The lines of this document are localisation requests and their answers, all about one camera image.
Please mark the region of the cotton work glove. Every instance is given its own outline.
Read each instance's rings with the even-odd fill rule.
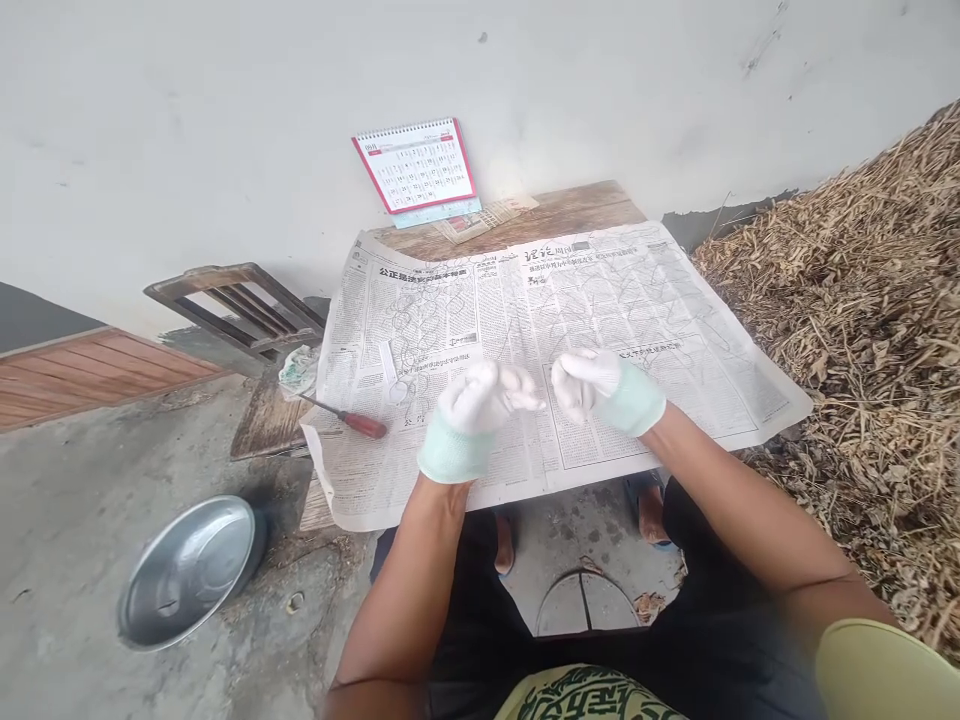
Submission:
[[[645,372],[609,350],[564,353],[554,361],[550,381],[571,422],[582,425],[592,412],[631,437],[652,428],[667,406],[663,391]]]
[[[497,430],[514,410],[540,410],[543,405],[526,370],[493,360],[471,365],[437,398],[417,453],[420,470],[444,484],[486,475]]]

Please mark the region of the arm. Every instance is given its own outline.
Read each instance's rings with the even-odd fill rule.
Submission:
[[[646,373],[616,353],[581,349],[557,359],[551,381],[572,421],[592,413],[654,452],[811,644],[844,618],[896,625],[816,521],[668,403]]]
[[[353,622],[327,717],[416,717],[447,617],[471,483],[417,478],[397,536]]]
[[[896,626],[887,606],[813,518],[674,405],[667,403],[663,417],[640,439],[697,503],[730,552],[815,641],[844,618]]]
[[[417,455],[420,475],[350,628],[326,717],[423,715],[470,486],[486,475],[496,431],[514,410],[540,407],[526,371],[491,360],[471,366],[440,393]]]

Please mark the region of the black pants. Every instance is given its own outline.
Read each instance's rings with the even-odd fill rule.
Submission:
[[[431,717],[493,718],[524,677],[572,663],[619,670],[694,720],[824,717],[809,660],[771,599],[676,481],[664,491],[663,524],[689,574],[653,625],[551,639],[531,635],[493,567],[493,512],[467,513],[429,683]],[[371,581],[394,535],[380,537]]]

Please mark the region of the green glove cuff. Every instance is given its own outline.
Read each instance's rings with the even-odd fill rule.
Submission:
[[[417,453],[420,470],[434,482],[453,485],[487,474],[496,433],[464,435],[450,427],[439,410],[427,426],[427,437]]]
[[[620,358],[620,383],[594,413],[607,425],[639,437],[663,417],[666,407],[663,390],[629,360]]]

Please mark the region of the concrete floor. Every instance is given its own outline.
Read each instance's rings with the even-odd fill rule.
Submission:
[[[313,718],[368,588],[375,535],[294,534],[309,460],[231,463],[252,386],[233,376],[0,436],[0,704],[5,717]],[[186,641],[139,654],[118,594],[171,518],[218,493],[265,510],[249,589]],[[675,594],[675,552],[645,545],[616,483],[521,503],[506,584],[533,626],[562,572],[594,564],[633,599]],[[287,610],[303,593],[302,607]]]

